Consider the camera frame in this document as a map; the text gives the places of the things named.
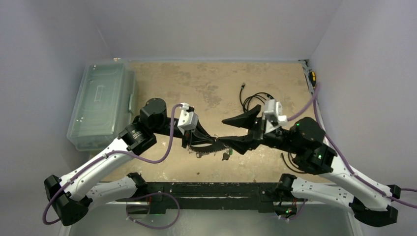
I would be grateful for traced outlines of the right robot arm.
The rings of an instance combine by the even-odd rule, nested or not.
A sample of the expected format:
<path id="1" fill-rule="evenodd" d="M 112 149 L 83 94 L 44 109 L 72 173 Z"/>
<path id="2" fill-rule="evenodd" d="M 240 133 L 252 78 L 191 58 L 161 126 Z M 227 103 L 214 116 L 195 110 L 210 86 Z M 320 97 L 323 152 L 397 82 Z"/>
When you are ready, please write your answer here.
<path id="1" fill-rule="evenodd" d="M 282 200 L 314 200 L 340 207 L 356 220 L 369 226 L 383 227 L 397 221 L 398 210 L 392 201 L 400 198 L 401 189 L 371 180 L 345 164 L 336 151 L 324 143 L 325 131 L 310 117 L 298 120 L 290 129 L 283 128 L 288 118 L 279 102 L 269 101 L 233 118 L 226 125 L 245 128 L 245 136 L 221 137 L 220 141 L 240 154 L 259 145 L 295 155 L 294 163 L 307 174 L 318 175 L 332 185 L 312 183 L 292 174 L 283 174 L 275 193 Z"/>

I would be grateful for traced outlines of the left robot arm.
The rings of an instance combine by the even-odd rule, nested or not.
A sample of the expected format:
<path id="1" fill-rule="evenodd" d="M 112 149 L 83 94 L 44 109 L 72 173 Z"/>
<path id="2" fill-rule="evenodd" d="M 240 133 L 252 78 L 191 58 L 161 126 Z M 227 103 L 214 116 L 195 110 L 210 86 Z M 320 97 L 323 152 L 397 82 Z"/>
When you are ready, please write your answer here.
<path id="1" fill-rule="evenodd" d="M 148 100 L 133 122 L 127 125 L 99 154 L 61 177 L 44 181 L 48 204 L 58 221 L 68 226 L 78 222 L 91 209 L 119 199 L 141 201 L 147 191 L 140 174 L 132 173 L 99 187 L 98 183 L 119 166 L 137 159 L 159 164 L 170 154 L 174 138 L 183 148 L 197 154 L 226 150 L 226 145 L 201 126 L 194 108 L 179 103 L 167 108 L 161 98 Z"/>

